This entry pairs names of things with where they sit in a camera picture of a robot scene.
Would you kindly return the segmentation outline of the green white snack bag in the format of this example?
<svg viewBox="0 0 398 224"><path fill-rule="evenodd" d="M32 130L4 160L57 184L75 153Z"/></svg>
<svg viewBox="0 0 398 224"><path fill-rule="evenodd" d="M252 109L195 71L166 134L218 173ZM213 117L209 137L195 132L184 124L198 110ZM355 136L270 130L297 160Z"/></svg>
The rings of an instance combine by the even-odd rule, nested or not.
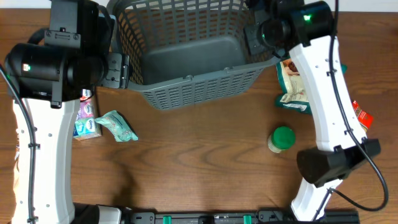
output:
<svg viewBox="0 0 398 224"><path fill-rule="evenodd" d="M302 77L293 61L290 58L281 61L276 65L276 69L282 89L282 94L275 99L276 107L312 114Z"/></svg>

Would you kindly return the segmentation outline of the grey plastic lattice basket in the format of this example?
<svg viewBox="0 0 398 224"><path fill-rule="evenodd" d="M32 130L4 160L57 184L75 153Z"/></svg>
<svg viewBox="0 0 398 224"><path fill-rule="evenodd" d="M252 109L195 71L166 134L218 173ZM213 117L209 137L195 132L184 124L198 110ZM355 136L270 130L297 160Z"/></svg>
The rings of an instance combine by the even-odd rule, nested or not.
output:
<svg viewBox="0 0 398 224"><path fill-rule="evenodd" d="M245 92L278 59L253 55L244 29L259 14L242 0L111 0L111 48L129 56L129 90L158 110Z"/></svg>

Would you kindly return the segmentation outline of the Kleenex tissue multipack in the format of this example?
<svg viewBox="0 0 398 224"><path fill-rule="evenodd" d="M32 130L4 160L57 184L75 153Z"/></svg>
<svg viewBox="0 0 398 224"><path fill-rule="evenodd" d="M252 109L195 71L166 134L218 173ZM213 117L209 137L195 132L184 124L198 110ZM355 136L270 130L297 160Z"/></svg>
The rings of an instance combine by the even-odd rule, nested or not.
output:
<svg viewBox="0 0 398 224"><path fill-rule="evenodd" d="M96 99L92 91L83 89L73 131L73 137L76 140L81 141L102 136L100 125L95 122L97 112Z"/></svg>

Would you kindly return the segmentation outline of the red yellow spaghetti packet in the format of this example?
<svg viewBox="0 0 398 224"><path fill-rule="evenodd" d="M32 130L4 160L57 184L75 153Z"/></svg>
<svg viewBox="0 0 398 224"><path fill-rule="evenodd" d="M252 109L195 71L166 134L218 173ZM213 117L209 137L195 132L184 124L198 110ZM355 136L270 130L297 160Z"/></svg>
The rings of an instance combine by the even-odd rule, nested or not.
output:
<svg viewBox="0 0 398 224"><path fill-rule="evenodd" d="M361 127L364 129L365 132L367 132L374 121L373 116L370 115L369 113L365 112L359 106L357 101L353 101L352 105L353 105L355 115L356 115Z"/></svg>

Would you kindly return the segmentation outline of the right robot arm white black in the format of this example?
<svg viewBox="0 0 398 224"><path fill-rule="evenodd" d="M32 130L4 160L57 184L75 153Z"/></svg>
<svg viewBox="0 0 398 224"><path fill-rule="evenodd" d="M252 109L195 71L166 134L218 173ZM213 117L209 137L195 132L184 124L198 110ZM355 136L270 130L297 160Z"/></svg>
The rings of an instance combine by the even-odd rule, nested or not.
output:
<svg viewBox="0 0 398 224"><path fill-rule="evenodd" d="M247 1L265 16L244 30L251 54L283 50L303 81L316 131L316 147L298 152L302 182L290 209L291 223L348 223L343 213L326 215L338 186L381 152L360 125L342 72L337 38L338 8L325 1Z"/></svg>

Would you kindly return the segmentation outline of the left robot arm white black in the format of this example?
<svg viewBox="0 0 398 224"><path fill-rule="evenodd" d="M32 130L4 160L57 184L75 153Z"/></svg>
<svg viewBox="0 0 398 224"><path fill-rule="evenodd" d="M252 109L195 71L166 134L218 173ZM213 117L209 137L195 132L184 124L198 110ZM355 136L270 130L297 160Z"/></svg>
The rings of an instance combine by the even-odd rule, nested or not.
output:
<svg viewBox="0 0 398 224"><path fill-rule="evenodd" d="M75 204L72 139L83 90L125 89L129 57L110 52L116 18L94 1L52 1L50 25L1 67L19 137L13 223L121 223L123 210Z"/></svg>

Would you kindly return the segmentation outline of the mint green wipes packet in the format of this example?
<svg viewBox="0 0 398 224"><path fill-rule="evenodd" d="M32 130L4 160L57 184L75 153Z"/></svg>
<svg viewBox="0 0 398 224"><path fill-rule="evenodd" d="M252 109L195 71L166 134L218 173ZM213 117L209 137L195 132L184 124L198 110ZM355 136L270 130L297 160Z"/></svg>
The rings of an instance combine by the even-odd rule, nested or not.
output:
<svg viewBox="0 0 398 224"><path fill-rule="evenodd" d="M95 118L94 121L107 128L117 142L137 141L139 139L116 110L112 110L102 117Z"/></svg>

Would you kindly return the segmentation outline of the green lid jar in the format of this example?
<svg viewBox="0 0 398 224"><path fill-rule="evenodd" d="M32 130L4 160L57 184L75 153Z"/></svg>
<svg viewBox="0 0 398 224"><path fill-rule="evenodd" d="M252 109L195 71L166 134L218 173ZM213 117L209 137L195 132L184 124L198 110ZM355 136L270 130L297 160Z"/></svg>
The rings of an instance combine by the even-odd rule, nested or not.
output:
<svg viewBox="0 0 398 224"><path fill-rule="evenodd" d="M294 131L287 126L280 126L268 137L268 148L274 153L290 149L296 141Z"/></svg>

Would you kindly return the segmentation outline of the beige crumpled snack bag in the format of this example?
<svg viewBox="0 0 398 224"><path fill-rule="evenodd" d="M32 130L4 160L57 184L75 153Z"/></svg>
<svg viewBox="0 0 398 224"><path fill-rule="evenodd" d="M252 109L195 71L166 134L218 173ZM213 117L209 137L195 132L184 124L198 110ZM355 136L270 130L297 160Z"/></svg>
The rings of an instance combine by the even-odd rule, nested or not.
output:
<svg viewBox="0 0 398 224"><path fill-rule="evenodd" d="M17 134L16 155L14 157L14 178L13 178L13 192L17 203L18 188L19 188L19 135Z"/></svg>

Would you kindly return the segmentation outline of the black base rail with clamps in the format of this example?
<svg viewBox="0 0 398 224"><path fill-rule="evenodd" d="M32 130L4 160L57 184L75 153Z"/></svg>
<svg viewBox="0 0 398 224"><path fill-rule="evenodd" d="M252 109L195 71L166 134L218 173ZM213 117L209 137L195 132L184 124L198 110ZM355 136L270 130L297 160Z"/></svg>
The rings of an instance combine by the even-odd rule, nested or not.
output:
<svg viewBox="0 0 398 224"><path fill-rule="evenodd" d="M318 224L360 224L357 211L330 210L314 220ZM293 213L287 210L267 208L257 212L227 213L154 213L135 212L127 209L122 212L123 224L266 224L300 223Z"/></svg>

